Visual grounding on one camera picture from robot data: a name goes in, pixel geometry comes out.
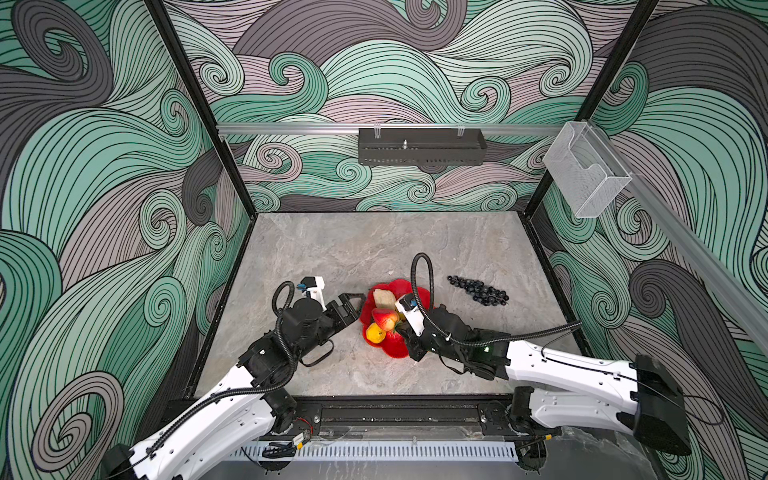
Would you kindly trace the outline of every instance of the yellow lemon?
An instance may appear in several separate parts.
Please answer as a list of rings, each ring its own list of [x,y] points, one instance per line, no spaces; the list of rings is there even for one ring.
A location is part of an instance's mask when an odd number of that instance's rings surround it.
[[[384,337],[386,337],[386,332],[379,328],[376,323],[371,323],[368,325],[368,329],[366,330],[366,338],[371,343],[381,343],[384,340]]]

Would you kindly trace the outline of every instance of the gray marble surface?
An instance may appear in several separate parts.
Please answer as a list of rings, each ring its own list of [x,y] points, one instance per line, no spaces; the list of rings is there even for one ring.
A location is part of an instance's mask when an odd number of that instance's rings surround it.
[[[435,267],[435,305],[444,303],[474,327],[526,333],[564,323],[541,265],[514,212],[261,214],[224,310],[197,394],[214,386],[237,357],[274,326],[273,291],[283,280],[322,276],[326,302],[340,293],[367,293],[377,283],[408,278],[413,256]],[[483,280],[510,296],[507,306],[482,306],[446,277]],[[419,264],[420,286],[427,286]],[[299,366],[292,395],[506,393],[516,382],[458,376],[437,356],[390,359],[367,345],[362,325],[333,337],[336,349],[318,366]],[[534,340],[544,344],[551,338]],[[572,336],[549,348],[578,353]],[[311,361],[324,347],[308,355]]]

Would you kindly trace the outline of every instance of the black cable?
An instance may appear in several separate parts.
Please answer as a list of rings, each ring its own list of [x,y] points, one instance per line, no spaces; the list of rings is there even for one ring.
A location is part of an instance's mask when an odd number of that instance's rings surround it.
[[[118,475],[122,475],[122,474],[124,474],[125,472],[127,472],[128,470],[131,470],[131,469],[133,469],[133,467],[135,467],[136,465],[138,465],[138,464],[142,463],[142,462],[143,462],[144,460],[146,460],[147,458],[149,458],[149,455],[150,455],[150,454],[149,454],[149,453],[147,453],[147,454],[146,454],[146,455],[145,455],[145,456],[144,456],[144,457],[143,457],[141,460],[139,460],[138,462],[134,463],[133,465],[129,465],[127,468],[123,468],[123,469],[122,469],[122,470],[120,470],[118,473],[113,473],[112,475],[109,475],[109,476],[106,476],[106,477],[100,478],[99,480],[108,480],[109,478],[114,478],[114,477],[116,477],[116,476],[118,476]]]
[[[282,389],[293,378],[293,374],[295,373],[299,363],[296,360],[296,357],[293,355],[293,352],[288,346],[288,343],[286,342],[285,338],[283,337],[283,310],[288,308],[290,306],[291,301],[293,301],[293,291],[295,290],[295,287],[293,286],[293,282],[290,282],[289,280],[282,282],[280,286],[277,287],[277,290],[275,290],[275,294],[272,296],[272,301],[274,305],[277,297],[280,295],[280,292],[283,290],[285,286],[289,286],[290,288],[288,290],[288,298],[286,298],[285,305],[283,306],[282,309],[277,310],[277,320],[275,321],[275,337],[277,338],[277,343],[280,345],[280,348],[283,349],[283,352],[286,354],[286,357],[288,357],[288,362],[290,364],[290,370],[286,378],[278,382],[276,385],[269,386],[269,387],[230,389],[224,392],[214,393],[207,399],[201,401],[200,403],[197,403],[195,406],[187,410],[178,419],[176,419],[176,421],[170,424],[167,427],[167,430],[165,430],[165,432],[163,432],[162,435],[160,435],[157,441],[155,441],[155,443],[153,443],[152,446],[147,449],[147,456],[157,451],[165,443],[165,441],[168,440],[168,437],[173,435],[174,432],[176,432],[179,429],[179,427],[181,427],[187,420],[191,419],[200,410],[204,409],[210,404],[217,403],[221,399],[225,399],[226,397],[231,397],[231,396],[262,395],[264,393],[274,392],[275,390]]]
[[[253,463],[257,467],[261,468],[262,470],[266,470],[266,468],[261,466],[261,464],[259,462],[257,462],[256,460],[252,459],[250,457],[250,455],[248,455],[248,452],[245,451],[245,447],[240,447],[240,451],[243,453],[243,455],[245,455],[245,458],[248,458],[250,460],[251,463]]]
[[[277,458],[293,457],[298,449],[293,443],[280,444],[278,442],[271,442],[272,449],[264,450],[261,452],[261,456],[268,458],[269,460],[275,460]]]
[[[283,289],[286,286],[290,286],[290,291],[288,292],[288,297],[293,300],[293,291],[296,287],[293,286],[293,282],[290,280],[286,280],[282,282],[279,286],[277,286],[277,290],[275,290],[275,293],[272,294],[272,311],[277,315],[279,310],[277,309],[277,297],[280,296],[280,293],[283,291]],[[284,309],[288,308],[290,306],[290,302],[286,302],[286,304],[283,306]]]
[[[434,283],[433,275],[432,275],[432,260],[430,260],[429,256],[424,252],[419,252],[413,257],[413,261],[411,262],[411,289],[414,296],[414,299],[416,301],[416,305],[419,308],[419,312],[422,313],[424,316],[424,319],[434,328],[437,333],[439,333],[442,337],[446,338],[450,343],[453,343],[455,345],[460,346],[469,346],[469,347],[476,347],[476,346],[487,346],[491,345],[492,343],[498,343],[498,342],[514,342],[517,340],[530,340],[530,339],[536,339],[542,336],[550,336],[554,335],[555,333],[560,333],[563,331],[570,332],[572,329],[579,327],[581,325],[581,322],[573,322],[573,323],[566,323],[565,325],[556,326],[555,328],[550,328],[546,330],[540,330],[538,332],[533,333],[523,333],[521,335],[504,335],[500,336],[498,338],[489,339],[489,340],[480,340],[477,342],[464,342],[463,340],[457,340],[453,337],[451,337],[450,333],[446,332],[429,317],[429,314],[427,313],[427,310],[424,308],[424,304],[422,303],[421,298],[419,298],[419,291],[416,286],[416,267],[419,265],[419,260],[421,259],[426,260],[427,262],[427,270],[429,271],[429,283],[430,288],[432,288],[432,284]],[[429,308],[432,309],[433,306],[433,298],[434,296],[430,294],[429,298]]]
[[[589,367],[587,367],[587,366],[574,365],[573,363],[562,362],[561,360],[555,360],[555,359],[552,359],[552,358],[550,358],[550,357],[548,357],[548,356],[544,357],[544,359],[545,359],[546,361],[548,361],[548,362],[555,362],[555,363],[560,363],[561,365],[572,366],[572,367],[575,367],[575,368],[577,368],[577,369],[588,370],[588,371],[590,371],[590,372],[603,373],[603,374],[605,374],[605,375],[613,375],[613,374],[614,374],[613,372],[607,372],[607,371],[605,371],[605,370],[600,370],[600,369],[591,369],[591,368],[589,368]],[[648,385],[648,384],[646,384],[646,383],[644,383],[644,382],[641,382],[641,381],[640,381],[640,380],[638,380],[638,379],[633,379],[633,378],[632,378],[632,377],[630,377],[630,376],[621,375],[621,374],[618,374],[617,376],[618,376],[619,378],[622,378],[622,379],[626,379],[626,380],[630,380],[630,381],[632,381],[632,382],[635,382],[635,383],[637,383],[638,385],[642,385],[642,386],[644,386],[645,388],[647,388],[647,389],[649,389],[650,391],[652,391],[652,392],[656,393],[657,395],[659,395],[659,396],[660,396],[662,399],[664,399],[664,400],[667,400],[669,403],[671,403],[672,405],[674,405],[674,406],[676,406],[677,408],[679,408],[680,410],[682,410],[682,411],[683,411],[683,412],[684,412],[686,415],[690,415],[690,416],[694,417],[696,420],[698,420],[699,422],[702,422],[702,423],[703,423],[703,424],[705,424],[705,425],[709,425],[709,426],[713,426],[713,427],[716,427],[716,426],[718,426],[718,425],[722,425],[722,424],[724,424],[724,423],[725,423],[725,421],[726,421],[725,412],[724,412],[724,411],[723,411],[723,409],[722,409],[722,408],[721,408],[719,405],[717,405],[717,404],[716,404],[716,403],[715,403],[713,400],[710,400],[710,399],[704,398],[703,396],[699,396],[699,395],[685,395],[685,394],[683,394],[683,398],[689,398],[689,399],[700,399],[700,400],[704,400],[705,402],[709,402],[709,403],[710,403],[710,405],[712,405],[712,406],[715,408],[715,410],[717,410],[717,412],[720,414],[720,420],[718,420],[717,422],[708,422],[707,420],[704,420],[704,419],[702,419],[701,417],[699,417],[699,416],[698,416],[698,415],[696,415],[695,413],[693,413],[693,412],[689,412],[688,410],[686,410],[686,409],[685,409],[685,407],[684,407],[684,406],[679,406],[678,404],[676,404],[676,402],[675,402],[674,400],[672,400],[672,399],[671,399],[671,398],[669,398],[668,396],[664,395],[662,392],[659,392],[659,391],[658,391],[658,390],[656,390],[654,387],[652,387],[652,386],[650,386],[650,385]]]
[[[536,442],[536,455],[538,456],[538,459],[541,460],[541,442]],[[541,464],[539,464],[538,468],[536,469],[536,473],[541,475]]]
[[[518,447],[518,449],[522,450],[522,449],[525,449],[527,447],[530,447],[531,445],[536,445],[537,443],[542,443],[542,442],[546,441],[546,439],[547,439],[546,436],[540,437],[540,438],[534,440],[533,442],[528,442],[528,443],[524,443],[524,444],[520,445]]]
[[[562,335],[560,335],[560,336],[556,336],[554,339],[552,339],[552,340],[550,340],[550,341],[546,342],[546,343],[544,344],[544,346],[542,346],[542,348],[541,348],[541,357],[542,357],[542,358],[544,358],[544,359],[546,358],[546,357],[544,356],[544,349],[545,349],[545,348],[547,348],[548,346],[550,346],[550,344],[551,344],[551,343],[553,343],[553,342],[557,342],[559,339],[561,339],[561,338],[563,338],[564,336],[568,335],[569,333],[573,333],[573,332],[575,332],[575,331],[576,331],[576,329],[574,329],[574,330],[572,330],[572,331],[570,331],[570,332],[566,332],[566,333],[563,333]]]
[[[331,339],[328,339],[328,341],[329,341],[329,342],[331,342],[331,350],[328,350],[328,352],[324,353],[324,354],[323,354],[323,356],[321,356],[320,358],[318,358],[317,360],[315,360],[315,361],[314,361],[314,362],[312,362],[312,363],[304,363],[303,359],[299,359],[299,362],[300,362],[302,365],[304,365],[306,368],[309,368],[309,367],[311,367],[311,366],[315,366],[315,365],[317,365],[318,363],[322,362],[323,360],[327,359],[327,358],[328,358],[328,356],[329,356],[331,353],[333,353],[333,348],[335,347],[335,345],[333,344],[333,340],[331,340]]]
[[[440,362],[442,363],[442,365],[443,365],[443,366],[444,366],[446,369],[452,370],[452,371],[453,371],[453,372],[454,372],[456,375],[464,375],[465,373],[467,373],[467,369],[466,369],[466,368],[464,368],[464,371],[463,371],[463,372],[459,372],[459,370],[458,370],[458,369],[455,369],[455,368],[453,368],[452,366],[447,366],[447,365],[445,364],[445,360],[443,360],[443,359],[442,359],[442,355],[440,355],[440,354],[438,353],[438,354],[437,354],[437,356],[440,358]]]

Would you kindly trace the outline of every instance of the white cable tray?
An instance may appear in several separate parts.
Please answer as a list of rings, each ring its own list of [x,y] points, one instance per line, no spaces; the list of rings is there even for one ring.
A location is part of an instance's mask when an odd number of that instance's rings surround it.
[[[269,442],[250,442],[244,446],[248,455],[258,462],[274,462],[261,456]],[[227,461],[246,461],[248,458],[238,449]],[[313,440],[300,449],[292,462],[517,462],[513,442],[427,441],[410,440]]]
[[[585,121],[569,121],[544,163],[576,218],[595,218],[631,180],[611,141]]]

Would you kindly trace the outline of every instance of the aluminum rail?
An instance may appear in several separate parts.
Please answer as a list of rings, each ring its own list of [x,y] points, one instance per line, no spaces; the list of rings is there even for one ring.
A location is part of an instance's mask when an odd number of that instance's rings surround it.
[[[644,176],[633,172],[631,164],[607,135],[598,129],[595,129],[595,134],[601,139],[601,143],[593,144],[598,155],[610,167],[615,167],[614,165],[618,163],[621,168],[630,172],[632,180],[627,184],[627,190],[634,195],[653,222],[696,270],[723,308],[736,319],[739,326],[763,353],[768,355],[768,314],[763,306],[746,291],[744,285],[712,253],[712,250],[672,211]]]
[[[225,122],[217,124],[221,135],[357,135],[360,128],[479,128],[483,135],[549,137],[560,133],[563,124],[337,124],[313,122]]]

